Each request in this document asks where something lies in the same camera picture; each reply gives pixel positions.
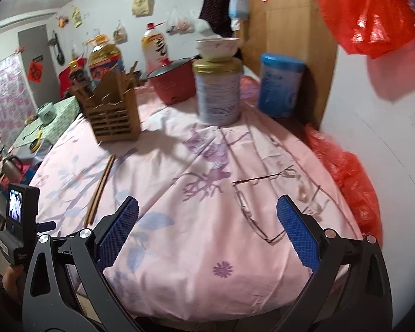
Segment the person's left hand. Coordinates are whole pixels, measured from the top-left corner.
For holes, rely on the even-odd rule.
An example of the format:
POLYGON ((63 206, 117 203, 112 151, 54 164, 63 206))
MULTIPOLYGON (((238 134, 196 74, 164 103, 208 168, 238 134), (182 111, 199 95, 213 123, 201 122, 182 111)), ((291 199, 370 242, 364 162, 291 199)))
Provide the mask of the person's left hand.
POLYGON ((24 272, 23 265, 10 265, 3 275, 2 283, 6 293, 15 301, 20 302, 22 291, 19 280, 24 272))

